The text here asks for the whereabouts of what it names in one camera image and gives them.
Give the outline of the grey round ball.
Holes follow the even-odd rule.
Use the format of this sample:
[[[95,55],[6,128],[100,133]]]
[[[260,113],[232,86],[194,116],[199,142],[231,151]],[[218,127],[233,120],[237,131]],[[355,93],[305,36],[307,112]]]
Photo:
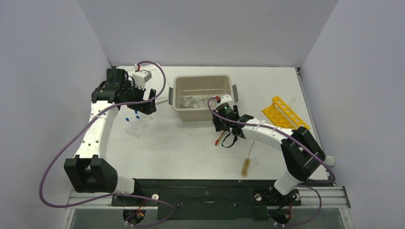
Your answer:
[[[325,161],[327,166],[333,167],[336,164],[336,157],[335,156],[326,156]]]

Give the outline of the rainbow plastic spoon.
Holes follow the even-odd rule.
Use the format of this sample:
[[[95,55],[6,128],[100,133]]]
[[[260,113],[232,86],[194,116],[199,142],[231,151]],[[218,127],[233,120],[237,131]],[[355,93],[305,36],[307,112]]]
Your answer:
[[[218,137],[218,139],[215,141],[215,146],[218,146],[221,142],[221,139],[223,138],[225,134],[225,131],[222,131],[221,135]]]

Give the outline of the metal crucible tongs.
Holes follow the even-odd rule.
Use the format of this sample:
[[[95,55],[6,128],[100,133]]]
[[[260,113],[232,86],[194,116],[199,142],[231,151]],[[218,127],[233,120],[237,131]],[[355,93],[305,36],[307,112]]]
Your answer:
[[[212,96],[210,96],[210,95],[207,95],[207,96],[191,96],[191,97],[192,97],[193,105],[195,103],[208,101],[210,98],[212,98]]]

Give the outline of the beige plastic tub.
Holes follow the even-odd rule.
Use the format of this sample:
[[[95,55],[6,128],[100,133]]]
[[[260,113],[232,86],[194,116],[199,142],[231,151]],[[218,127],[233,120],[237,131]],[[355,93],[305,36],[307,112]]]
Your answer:
[[[173,80],[173,87],[169,88],[169,104],[183,122],[211,120],[207,100],[217,96],[220,99],[225,97],[230,105],[238,102],[237,86],[229,75],[177,76]]]

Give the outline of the yellow test tube rack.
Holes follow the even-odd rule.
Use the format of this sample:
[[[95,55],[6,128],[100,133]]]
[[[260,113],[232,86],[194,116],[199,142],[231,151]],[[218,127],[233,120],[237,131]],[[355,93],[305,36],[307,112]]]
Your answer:
[[[271,101],[272,104],[263,109],[262,113],[274,126],[287,129],[298,129],[299,127],[310,129],[300,116],[288,107],[288,103],[279,96],[273,97]]]

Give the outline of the large clear test tube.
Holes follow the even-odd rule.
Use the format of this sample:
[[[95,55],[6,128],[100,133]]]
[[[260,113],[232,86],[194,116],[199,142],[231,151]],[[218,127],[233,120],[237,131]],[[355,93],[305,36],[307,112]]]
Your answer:
[[[289,103],[288,103],[288,107],[290,108],[290,109],[292,109],[293,108],[293,106],[294,106],[294,104],[295,104],[295,102],[296,102],[296,100],[297,100],[297,98],[296,97],[291,97],[291,99],[290,99],[290,101],[289,101]]]

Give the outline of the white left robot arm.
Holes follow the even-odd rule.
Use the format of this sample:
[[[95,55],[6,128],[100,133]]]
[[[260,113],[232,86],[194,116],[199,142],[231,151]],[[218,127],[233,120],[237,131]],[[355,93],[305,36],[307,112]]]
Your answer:
[[[134,179],[119,176],[107,162],[107,144],[121,106],[146,115],[154,113],[156,90],[151,89],[149,99],[143,99],[152,78],[150,71],[136,70],[129,75],[124,69],[109,68],[106,73],[107,79],[91,94],[90,126],[75,156],[65,160],[64,170],[78,193],[124,194],[126,202],[137,205],[143,193]]]

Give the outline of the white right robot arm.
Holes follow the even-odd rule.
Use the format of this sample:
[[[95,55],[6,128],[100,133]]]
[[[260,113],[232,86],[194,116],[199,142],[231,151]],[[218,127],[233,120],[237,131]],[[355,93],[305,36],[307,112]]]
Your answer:
[[[282,152],[287,170],[269,191],[274,203],[283,203],[319,166],[326,166],[326,156],[307,128],[280,128],[251,115],[239,115],[236,109],[224,103],[211,110],[216,131],[225,130],[237,138],[255,140]]]

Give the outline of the small clear beaker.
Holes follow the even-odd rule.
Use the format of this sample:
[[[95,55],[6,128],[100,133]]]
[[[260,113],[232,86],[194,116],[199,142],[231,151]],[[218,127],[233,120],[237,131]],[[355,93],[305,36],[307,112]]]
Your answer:
[[[181,98],[181,108],[193,108],[193,101],[191,96],[183,96]]]

